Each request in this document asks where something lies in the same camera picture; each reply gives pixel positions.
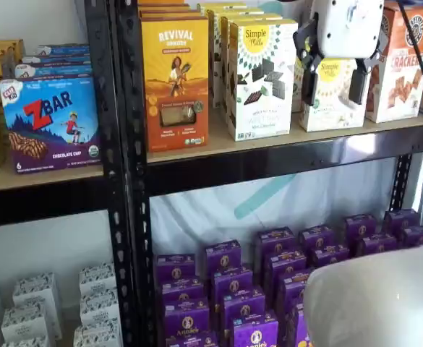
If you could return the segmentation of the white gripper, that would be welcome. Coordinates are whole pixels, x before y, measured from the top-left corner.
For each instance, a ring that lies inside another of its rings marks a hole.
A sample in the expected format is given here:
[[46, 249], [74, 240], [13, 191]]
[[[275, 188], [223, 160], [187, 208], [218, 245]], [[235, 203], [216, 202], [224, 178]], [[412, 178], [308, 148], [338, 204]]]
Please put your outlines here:
[[349, 100], [361, 105], [367, 77], [378, 63], [377, 46], [384, 2], [380, 0], [313, 1], [311, 18], [294, 34], [296, 56], [304, 73], [302, 101], [314, 105], [316, 69], [325, 58], [356, 59]]

